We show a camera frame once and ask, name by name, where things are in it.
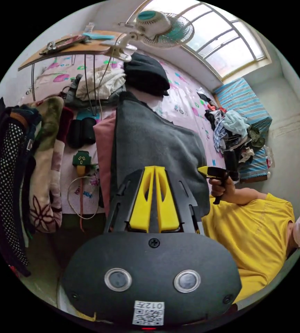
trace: hand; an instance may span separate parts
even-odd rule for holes
[[[217,179],[210,179],[209,183],[212,185],[211,195],[214,197],[222,196],[222,200],[226,201],[235,194],[235,185],[231,177],[228,177],[225,186]]]

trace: polka dot fabric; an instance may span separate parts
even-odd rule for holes
[[[3,140],[2,158],[0,161],[0,209],[7,241],[13,249],[14,255],[21,263],[27,266],[28,260],[24,251],[20,248],[13,208],[13,183],[16,161],[19,147],[22,146],[23,140],[24,133],[22,129],[16,124],[10,123]]]

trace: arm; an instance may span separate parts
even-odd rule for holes
[[[225,183],[225,187],[221,186],[221,181],[211,179],[212,185],[211,194],[216,197],[222,195],[222,200],[231,204],[246,205],[253,200],[262,199],[265,200],[267,195],[260,193],[252,188],[236,189],[233,180],[229,177]]]
[[[235,189],[234,195],[231,196],[223,196],[223,200],[229,202],[231,204],[237,205],[246,205],[249,204],[251,201],[256,199],[265,200],[267,195],[265,193],[258,192],[252,188],[242,188],[242,189]]]

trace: blue striped mattress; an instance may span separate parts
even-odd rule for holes
[[[225,84],[215,94],[223,108],[237,111],[247,118],[248,123],[258,128],[261,135],[264,136],[269,131],[272,118],[245,79]]]
[[[258,128],[260,134],[265,137],[269,131],[272,118],[245,79],[240,78],[228,83],[218,88],[215,94],[223,108],[237,111],[242,117],[247,118],[250,125]],[[267,175],[268,166],[265,148],[258,150],[253,161],[250,164],[244,164],[239,171],[241,179]]]

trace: cartoon print bedsheet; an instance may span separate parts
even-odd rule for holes
[[[173,65],[159,59],[153,55],[149,56],[158,60],[167,73],[170,81],[171,88],[169,96],[164,98],[154,97],[152,95],[140,92],[136,89],[130,88],[129,90],[141,101],[147,103],[150,108],[157,112],[161,117],[172,121],[175,125],[189,128],[199,134],[203,142],[207,164],[210,166],[217,166],[220,168],[225,167],[223,157],[218,154],[214,148],[213,130],[211,129],[210,122],[204,118],[205,110],[207,109],[206,103],[197,95],[197,89],[200,84],[191,78],[188,74],[177,69]],[[103,55],[95,56],[95,67],[107,64],[109,57]],[[76,55],[69,57],[57,57],[53,63],[46,68],[42,75],[40,75],[34,83],[35,98],[36,100],[44,99],[51,94],[57,94],[64,88],[70,85],[70,80],[75,78],[78,74],[84,75],[85,65],[84,56]],[[119,60],[113,61],[113,67],[122,67],[123,63]],[[93,69],[93,56],[86,56],[86,70]],[[207,93],[208,97],[213,99],[212,94],[202,87]],[[19,104],[29,103],[33,100],[31,88],[22,97]],[[113,111],[112,108],[103,108],[103,119],[106,118]],[[75,114],[75,118],[83,118],[86,115]],[[95,117],[97,122],[100,121],[99,114]],[[82,150],[86,150],[92,157],[92,163],[98,164],[96,145],[85,146]],[[74,214],[75,212],[70,207],[67,201],[67,191],[70,183],[77,178],[76,170],[72,166],[73,155],[77,151],[71,149],[66,145],[63,154],[63,163],[61,167],[61,196],[62,196],[62,211],[64,214]],[[92,179],[84,179],[83,185],[83,213],[94,214],[98,207],[98,185],[100,183],[100,170],[96,167],[90,176]],[[74,206],[76,211],[80,211],[79,200],[79,184],[74,182],[70,188],[69,200]]]

